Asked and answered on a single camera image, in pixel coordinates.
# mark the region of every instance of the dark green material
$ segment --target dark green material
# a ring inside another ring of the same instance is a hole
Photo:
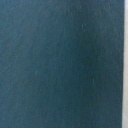
[[[0,128],[121,128],[123,0],[0,0]]]

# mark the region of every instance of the blue-green background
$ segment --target blue-green background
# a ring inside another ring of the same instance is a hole
[[[0,128],[121,128],[123,0],[0,0]]]

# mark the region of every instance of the teal fabric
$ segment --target teal fabric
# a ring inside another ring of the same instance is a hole
[[[121,128],[123,0],[0,0],[0,128]]]

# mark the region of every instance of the textured surface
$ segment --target textured surface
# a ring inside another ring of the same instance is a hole
[[[0,128],[121,128],[123,1],[0,1]]]

